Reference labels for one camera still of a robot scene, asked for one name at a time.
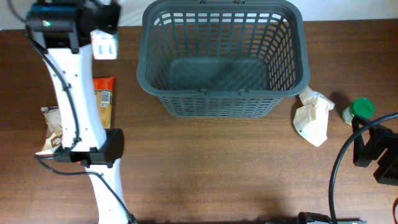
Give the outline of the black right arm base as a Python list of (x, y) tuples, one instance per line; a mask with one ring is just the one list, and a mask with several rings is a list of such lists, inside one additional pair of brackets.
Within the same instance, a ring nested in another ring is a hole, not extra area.
[[(276, 218), (266, 221), (265, 224), (332, 224), (328, 215), (312, 212), (300, 212), (295, 218)], [(337, 224), (367, 224), (367, 221), (358, 218), (337, 219)]]

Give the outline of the brown white snack bag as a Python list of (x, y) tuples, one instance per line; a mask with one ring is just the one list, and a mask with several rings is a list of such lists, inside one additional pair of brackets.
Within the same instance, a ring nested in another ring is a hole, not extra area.
[(40, 110), (47, 123), (47, 133), (42, 150), (35, 154), (38, 156), (45, 156), (53, 154), (62, 144), (63, 128), (58, 106), (41, 107)]

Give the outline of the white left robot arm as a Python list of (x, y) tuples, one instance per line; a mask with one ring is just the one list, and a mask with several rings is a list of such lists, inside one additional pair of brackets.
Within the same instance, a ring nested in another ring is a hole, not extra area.
[(96, 105), (91, 33), (118, 32), (117, 1), (36, 1), (25, 19), (26, 35), (49, 70), (62, 122), (62, 143), (51, 156), (35, 159), (51, 172), (67, 175), (46, 160), (79, 163), (91, 179), (99, 223), (136, 223), (123, 197), (121, 129), (105, 129)]

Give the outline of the orange spaghetti packet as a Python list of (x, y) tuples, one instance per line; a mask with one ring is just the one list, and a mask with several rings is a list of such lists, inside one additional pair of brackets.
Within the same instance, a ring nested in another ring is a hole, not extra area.
[(111, 128), (113, 90), (116, 77), (94, 78), (93, 85), (101, 123), (105, 129)]

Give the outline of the multicolour tissue pocket pack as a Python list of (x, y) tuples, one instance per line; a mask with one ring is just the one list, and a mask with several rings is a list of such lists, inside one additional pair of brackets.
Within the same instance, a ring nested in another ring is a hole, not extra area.
[(119, 36), (101, 30), (90, 32), (93, 56), (96, 60), (116, 60), (118, 58)]

